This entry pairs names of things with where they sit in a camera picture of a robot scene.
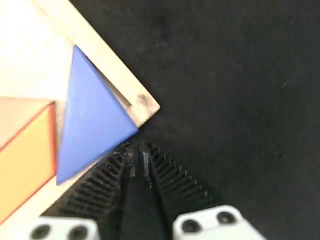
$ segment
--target wooden frame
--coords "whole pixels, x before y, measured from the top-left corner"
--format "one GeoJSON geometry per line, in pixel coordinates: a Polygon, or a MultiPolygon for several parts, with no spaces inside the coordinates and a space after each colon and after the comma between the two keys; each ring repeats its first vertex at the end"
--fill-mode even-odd
{"type": "MultiPolygon", "coordinates": [[[[74,43],[86,54],[138,127],[160,109],[152,95],[68,0],[32,2],[48,17],[52,26],[67,38],[66,41],[74,43]]],[[[52,178],[0,225],[0,239],[10,239],[11,231],[18,231],[22,224],[40,216],[95,164],[59,186],[56,185],[56,177],[52,178]]]]}

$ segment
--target blue triangle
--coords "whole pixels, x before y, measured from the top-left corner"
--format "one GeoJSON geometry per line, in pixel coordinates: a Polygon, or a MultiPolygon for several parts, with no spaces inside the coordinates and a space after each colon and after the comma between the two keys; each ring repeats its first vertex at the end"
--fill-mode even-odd
{"type": "Polygon", "coordinates": [[[138,128],[83,52],[75,46],[58,152],[57,184],[81,172],[138,128]]]}

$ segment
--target black fabric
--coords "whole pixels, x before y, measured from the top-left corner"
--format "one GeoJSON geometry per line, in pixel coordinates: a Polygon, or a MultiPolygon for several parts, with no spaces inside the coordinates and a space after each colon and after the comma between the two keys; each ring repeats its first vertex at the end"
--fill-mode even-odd
{"type": "Polygon", "coordinates": [[[267,239],[320,238],[318,0],[73,4],[161,104],[140,138],[267,239]]]}

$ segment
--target yellow block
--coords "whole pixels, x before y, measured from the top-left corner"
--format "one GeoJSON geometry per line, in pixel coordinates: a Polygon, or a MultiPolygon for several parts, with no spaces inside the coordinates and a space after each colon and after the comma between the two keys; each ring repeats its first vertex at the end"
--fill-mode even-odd
{"type": "Polygon", "coordinates": [[[0,224],[56,174],[54,119],[51,104],[0,152],[0,224]]]}

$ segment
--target screw hole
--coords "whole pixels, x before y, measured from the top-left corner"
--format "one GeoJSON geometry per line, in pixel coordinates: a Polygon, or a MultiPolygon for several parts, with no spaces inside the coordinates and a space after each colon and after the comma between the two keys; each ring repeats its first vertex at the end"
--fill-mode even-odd
{"type": "Polygon", "coordinates": [[[77,226],[69,233],[69,240],[85,240],[88,235],[88,229],[85,226],[77,226]]]}
{"type": "Polygon", "coordinates": [[[51,230],[51,228],[49,225],[47,225],[47,224],[40,225],[35,230],[33,230],[32,234],[31,234],[31,238],[33,240],[44,239],[49,235],[50,230],[51,230]]]}
{"type": "Polygon", "coordinates": [[[182,230],[185,233],[197,233],[201,231],[201,226],[194,220],[187,220],[183,223],[182,230]]]}
{"type": "Polygon", "coordinates": [[[237,222],[235,216],[229,212],[221,212],[217,216],[219,223],[221,224],[234,224],[237,222]]]}

